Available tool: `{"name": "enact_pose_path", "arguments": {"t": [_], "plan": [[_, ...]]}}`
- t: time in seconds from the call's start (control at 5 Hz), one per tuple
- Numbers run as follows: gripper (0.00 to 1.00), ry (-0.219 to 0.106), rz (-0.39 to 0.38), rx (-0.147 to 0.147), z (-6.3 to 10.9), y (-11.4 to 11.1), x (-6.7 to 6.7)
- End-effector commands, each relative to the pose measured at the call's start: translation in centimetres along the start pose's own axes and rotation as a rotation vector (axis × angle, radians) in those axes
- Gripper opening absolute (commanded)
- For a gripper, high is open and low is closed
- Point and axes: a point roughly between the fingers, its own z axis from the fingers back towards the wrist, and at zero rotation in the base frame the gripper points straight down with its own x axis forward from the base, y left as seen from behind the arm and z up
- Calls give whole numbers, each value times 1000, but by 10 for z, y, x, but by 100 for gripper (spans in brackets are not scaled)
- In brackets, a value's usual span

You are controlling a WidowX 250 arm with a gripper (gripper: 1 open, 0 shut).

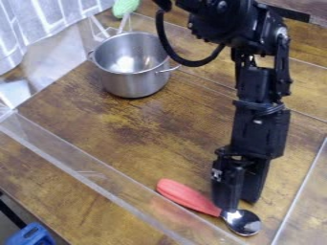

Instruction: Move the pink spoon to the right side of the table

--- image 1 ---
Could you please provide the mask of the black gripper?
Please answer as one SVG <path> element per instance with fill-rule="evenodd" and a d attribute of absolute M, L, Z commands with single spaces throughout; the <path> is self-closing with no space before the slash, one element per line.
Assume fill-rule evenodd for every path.
<path fill-rule="evenodd" d="M 290 110 L 282 102 L 236 100 L 233 104 L 232 141 L 218 149 L 212 171 L 213 201 L 228 212 L 237 211 L 241 196 L 249 203 L 258 201 L 270 162 L 284 156 L 290 125 Z M 240 166 L 248 166 L 246 175 Z"/>

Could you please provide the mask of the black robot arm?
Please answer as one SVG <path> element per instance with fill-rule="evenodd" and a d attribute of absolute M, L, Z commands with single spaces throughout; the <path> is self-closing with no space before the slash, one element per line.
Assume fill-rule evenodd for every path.
<path fill-rule="evenodd" d="M 169 56 L 182 65 L 210 63 L 232 49 L 236 62 L 238 100 L 230 145 L 217 150 L 212 170 L 214 203 L 234 212 L 242 200 L 261 197 L 272 160 L 284 156 L 290 110 L 288 26 L 282 17 L 256 0 L 153 0 L 157 29 Z M 178 56 L 165 33 L 165 14 L 174 7 L 190 13 L 189 28 L 197 38 L 220 47 L 201 60 Z"/>

